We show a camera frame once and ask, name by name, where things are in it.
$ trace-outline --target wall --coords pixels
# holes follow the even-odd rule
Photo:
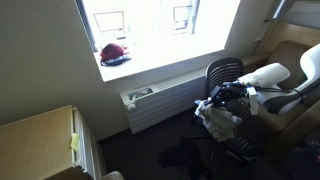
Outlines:
[[[119,92],[252,53],[272,0],[242,0],[227,50],[103,83],[74,0],[0,0],[0,125],[78,107],[97,139],[129,127]]]

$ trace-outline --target black office chair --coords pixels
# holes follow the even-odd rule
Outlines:
[[[221,85],[224,82],[234,82],[243,75],[243,72],[244,67],[240,59],[223,58],[213,61],[206,70],[205,99],[209,97],[211,91],[217,85]],[[264,124],[259,121],[256,116],[252,116],[249,109],[244,107],[239,101],[230,101],[227,103],[226,109],[233,115],[242,118],[242,123],[237,126],[236,137],[224,141],[221,144],[237,157],[242,164],[247,164],[249,160],[261,152],[266,144],[269,136],[268,130]],[[205,127],[201,118],[195,116],[193,123],[195,121],[201,123],[201,126]],[[217,141],[209,132],[205,135],[184,136],[182,140],[183,139],[209,139],[212,142],[210,165],[205,172],[205,175],[210,177],[212,175],[215,145],[217,145]]]

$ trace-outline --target yellow note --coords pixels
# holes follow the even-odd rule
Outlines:
[[[73,133],[71,137],[71,147],[73,150],[78,151],[79,134]]]

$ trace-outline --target radiator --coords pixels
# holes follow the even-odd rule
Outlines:
[[[205,69],[121,93],[131,132],[137,133],[192,108],[203,99]]]

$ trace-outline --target dark carpet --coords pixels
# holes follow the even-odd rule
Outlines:
[[[156,126],[134,135],[124,131],[100,141],[107,171],[120,171],[126,180],[188,180],[190,167],[187,165],[163,167],[159,155],[168,148],[177,147],[185,135],[204,134],[206,130],[191,125],[193,111],[185,111]],[[194,141],[201,156],[203,166],[207,167],[211,144],[206,140]],[[204,173],[197,179],[208,179]],[[214,174],[209,179],[217,180],[290,180],[289,174],[279,161],[267,161],[257,156],[249,165],[239,166],[223,146],[216,150]]]

